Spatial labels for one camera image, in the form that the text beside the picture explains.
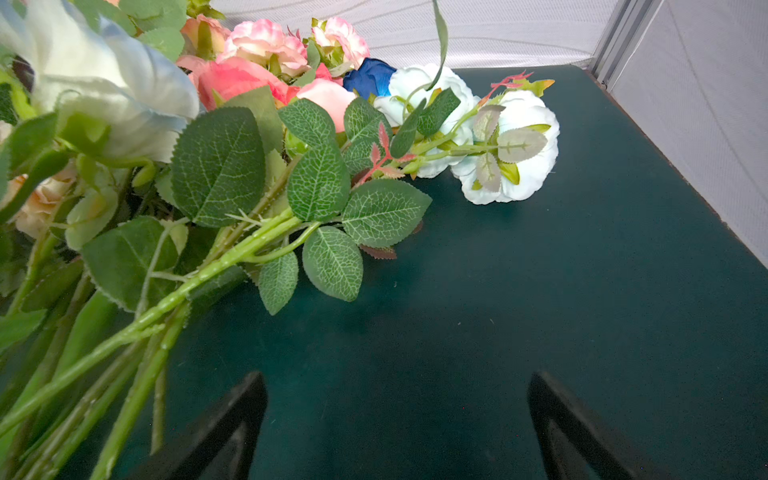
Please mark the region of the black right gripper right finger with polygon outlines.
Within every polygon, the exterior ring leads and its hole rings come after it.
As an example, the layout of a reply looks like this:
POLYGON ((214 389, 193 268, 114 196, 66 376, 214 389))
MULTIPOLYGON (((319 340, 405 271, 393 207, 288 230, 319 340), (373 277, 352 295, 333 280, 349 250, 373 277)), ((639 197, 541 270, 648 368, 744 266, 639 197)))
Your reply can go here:
POLYGON ((527 403, 549 479, 672 477, 550 373, 532 375, 527 403))

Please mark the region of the white rose stem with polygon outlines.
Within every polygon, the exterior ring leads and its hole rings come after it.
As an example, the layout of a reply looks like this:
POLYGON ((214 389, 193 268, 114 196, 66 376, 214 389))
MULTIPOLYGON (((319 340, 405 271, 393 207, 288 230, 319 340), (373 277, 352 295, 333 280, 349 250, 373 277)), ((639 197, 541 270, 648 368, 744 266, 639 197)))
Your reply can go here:
POLYGON ((399 127, 357 98, 344 131, 268 87, 207 110, 177 65, 206 1, 5 1, 1 145, 58 117, 74 181, 37 237, 1 222, 1 475, 57 479, 110 412, 89 479, 110 479, 141 412, 166 442, 182 333, 250 285, 276 314, 301 273, 352 301, 364 251, 392 255, 431 199, 404 173, 435 105, 399 127))

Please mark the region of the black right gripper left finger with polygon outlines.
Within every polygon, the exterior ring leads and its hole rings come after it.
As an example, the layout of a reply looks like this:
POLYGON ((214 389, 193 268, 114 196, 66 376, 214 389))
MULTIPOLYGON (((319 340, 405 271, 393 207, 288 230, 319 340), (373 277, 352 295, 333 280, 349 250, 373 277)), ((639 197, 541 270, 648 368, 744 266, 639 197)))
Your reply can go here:
POLYGON ((131 479, 247 479, 268 405, 264 376, 249 373, 131 479))

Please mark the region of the large pink rose stem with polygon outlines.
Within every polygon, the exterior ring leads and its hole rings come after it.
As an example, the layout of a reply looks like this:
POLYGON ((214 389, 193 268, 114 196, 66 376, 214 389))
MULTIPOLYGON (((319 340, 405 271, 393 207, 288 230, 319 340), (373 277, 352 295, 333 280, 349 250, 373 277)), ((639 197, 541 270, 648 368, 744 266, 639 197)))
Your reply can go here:
POLYGON ((321 77, 303 87, 289 86, 266 68, 244 58, 231 57, 221 62, 205 61, 195 56, 182 56, 177 65, 189 70, 189 79, 207 110, 216 108, 214 93, 224 101, 251 90, 268 87, 275 102, 285 106, 294 99, 307 99, 321 106, 334 122, 337 133, 344 131, 344 115, 357 96, 327 78, 328 69, 320 69, 321 77))

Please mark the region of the peach pink peony spray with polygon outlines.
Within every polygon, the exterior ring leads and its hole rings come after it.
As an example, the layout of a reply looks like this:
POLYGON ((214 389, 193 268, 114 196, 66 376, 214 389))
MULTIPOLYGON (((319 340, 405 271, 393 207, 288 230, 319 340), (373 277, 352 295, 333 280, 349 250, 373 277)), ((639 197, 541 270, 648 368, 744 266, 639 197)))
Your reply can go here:
POLYGON ((1 145, 1 222, 32 237, 74 181, 73 151, 56 143, 57 122, 55 114, 26 120, 1 145))

